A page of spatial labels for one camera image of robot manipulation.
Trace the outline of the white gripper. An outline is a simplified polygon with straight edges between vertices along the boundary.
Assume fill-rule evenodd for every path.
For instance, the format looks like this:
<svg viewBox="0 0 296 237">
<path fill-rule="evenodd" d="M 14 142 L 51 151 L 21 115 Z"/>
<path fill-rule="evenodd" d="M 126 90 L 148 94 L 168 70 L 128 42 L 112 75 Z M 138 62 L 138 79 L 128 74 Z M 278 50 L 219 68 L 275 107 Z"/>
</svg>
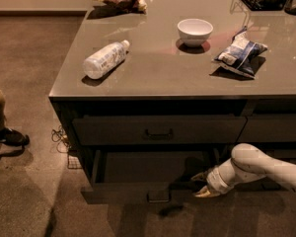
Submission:
<svg viewBox="0 0 296 237">
<path fill-rule="evenodd" d="M 206 186 L 193 194 L 196 198 L 216 198 L 234 189 L 221 178 L 217 167 L 211 168 L 208 172 L 197 173 L 190 179 L 193 182 L 207 182 Z"/>
</svg>

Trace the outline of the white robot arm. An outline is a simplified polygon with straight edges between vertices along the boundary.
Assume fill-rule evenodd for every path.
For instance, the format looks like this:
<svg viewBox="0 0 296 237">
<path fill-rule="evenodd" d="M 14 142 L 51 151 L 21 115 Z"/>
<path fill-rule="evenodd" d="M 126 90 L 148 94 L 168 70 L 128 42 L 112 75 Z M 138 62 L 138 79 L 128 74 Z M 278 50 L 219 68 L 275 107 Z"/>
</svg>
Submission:
<svg viewBox="0 0 296 237">
<path fill-rule="evenodd" d="M 280 186 L 296 193 L 296 164 L 272 158 L 248 143 L 233 147 L 231 157 L 220 165 L 196 174 L 193 182 L 206 183 L 193 195 L 215 198 L 229 193 L 236 185 L 270 178 Z"/>
</svg>

